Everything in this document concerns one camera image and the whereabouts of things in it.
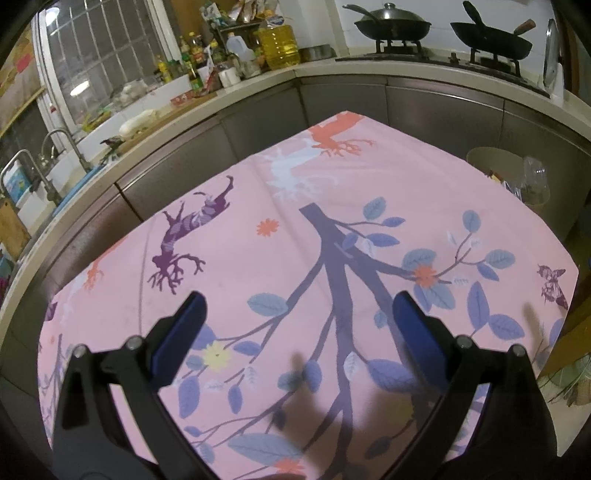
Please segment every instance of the pink tablecloth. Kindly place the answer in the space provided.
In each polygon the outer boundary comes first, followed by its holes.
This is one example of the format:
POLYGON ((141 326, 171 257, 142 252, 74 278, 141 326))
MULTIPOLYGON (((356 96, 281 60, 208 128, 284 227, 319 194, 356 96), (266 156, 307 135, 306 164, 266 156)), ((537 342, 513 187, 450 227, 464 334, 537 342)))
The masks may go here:
POLYGON ((73 345, 118 348, 198 290, 207 324, 160 396, 213 470, 378 478, 435 400, 401 348, 393 295, 410 291, 480 346, 523 344, 539 369, 576 278, 545 224, 497 184, 344 112, 179 198, 55 296, 38 357, 47 434, 73 345))

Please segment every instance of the wok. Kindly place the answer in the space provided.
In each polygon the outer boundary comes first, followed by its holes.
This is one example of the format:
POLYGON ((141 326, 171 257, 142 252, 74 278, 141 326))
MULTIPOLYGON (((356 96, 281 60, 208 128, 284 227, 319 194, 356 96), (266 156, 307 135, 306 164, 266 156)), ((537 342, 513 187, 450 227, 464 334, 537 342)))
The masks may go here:
POLYGON ((514 33, 487 27, 474 5, 468 1, 464 1, 463 4, 475 23, 453 22, 451 25, 457 37, 468 47, 511 60, 523 60, 530 54, 532 45, 526 39, 514 33))
POLYGON ((396 8, 394 4, 385 4, 383 9, 373 12, 358 5, 344 5, 343 8, 364 15, 355 26, 372 40, 418 41, 429 33, 431 27, 418 15, 396 8))

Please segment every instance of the plastic jug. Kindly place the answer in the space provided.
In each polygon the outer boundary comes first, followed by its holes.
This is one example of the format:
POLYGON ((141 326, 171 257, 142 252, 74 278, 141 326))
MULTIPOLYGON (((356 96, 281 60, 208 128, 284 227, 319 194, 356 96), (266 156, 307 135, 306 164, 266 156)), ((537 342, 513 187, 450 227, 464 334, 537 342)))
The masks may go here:
POLYGON ((262 48, 271 70, 284 69, 301 62, 293 29, 285 24, 283 17, 265 12, 266 26, 258 31, 262 48))

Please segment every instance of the trash bin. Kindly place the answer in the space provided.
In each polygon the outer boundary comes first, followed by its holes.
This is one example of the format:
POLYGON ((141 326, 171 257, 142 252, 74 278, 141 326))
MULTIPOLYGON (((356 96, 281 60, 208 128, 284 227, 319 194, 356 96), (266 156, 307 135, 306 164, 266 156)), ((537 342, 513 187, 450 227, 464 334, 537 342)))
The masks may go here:
MULTIPOLYGON (((474 168, 480 170, 483 174, 488 175, 491 170, 498 173, 503 180, 511 186, 522 185, 524 179, 523 158, 515 155, 507 150, 494 147, 476 147, 468 152, 466 156, 467 162, 474 168)), ((545 189, 545 195, 541 203, 526 205, 535 213, 537 213, 544 221, 545 206, 550 200, 550 190, 545 189)))

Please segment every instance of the screw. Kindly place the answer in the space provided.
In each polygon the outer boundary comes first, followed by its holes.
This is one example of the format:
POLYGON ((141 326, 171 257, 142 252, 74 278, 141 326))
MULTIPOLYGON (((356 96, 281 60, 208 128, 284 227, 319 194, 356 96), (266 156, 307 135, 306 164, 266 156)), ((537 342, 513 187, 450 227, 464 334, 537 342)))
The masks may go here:
POLYGON ((81 343, 80 345, 76 345, 76 348, 74 348, 74 356, 76 358, 82 358, 86 351, 88 350, 88 347, 86 345, 84 345, 83 343, 81 343))
POLYGON ((458 335, 456 338, 456 344, 462 350, 468 350, 472 345, 474 345, 474 342, 472 342, 472 339, 466 335, 458 335))
POLYGON ((134 335, 133 337, 129 337, 127 339, 127 341, 125 342, 125 346, 129 349, 129 350, 137 350, 139 347, 142 346, 142 343, 144 343, 144 339, 142 337, 140 337, 139 335, 134 335))
POLYGON ((521 345, 513 345, 511 349, 513 350, 515 356, 524 356, 527 353, 525 348, 523 348, 521 345))

